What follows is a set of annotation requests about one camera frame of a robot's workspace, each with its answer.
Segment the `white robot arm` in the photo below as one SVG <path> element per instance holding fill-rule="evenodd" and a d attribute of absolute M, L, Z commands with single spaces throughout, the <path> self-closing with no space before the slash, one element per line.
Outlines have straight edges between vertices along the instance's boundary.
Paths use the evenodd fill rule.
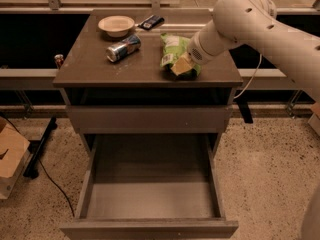
<path fill-rule="evenodd" d="M 214 57 L 247 44 L 317 99 L 318 38 L 271 13 L 270 0 L 218 0 L 196 46 Z M 319 161 L 319 136 L 304 119 L 232 120 L 215 158 L 226 214 L 239 223 L 228 240 L 320 240 Z"/>

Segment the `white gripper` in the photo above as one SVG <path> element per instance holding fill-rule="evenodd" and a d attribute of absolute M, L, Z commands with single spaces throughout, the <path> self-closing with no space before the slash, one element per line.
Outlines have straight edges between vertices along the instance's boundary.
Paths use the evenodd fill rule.
<path fill-rule="evenodd" d="M 171 71 L 179 76 L 190 71 L 195 63 L 207 64 L 219 54 L 241 46 L 238 41 L 230 40 L 217 31 L 213 21 L 209 21 L 190 40 L 187 52 L 181 56 L 172 55 Z"/>

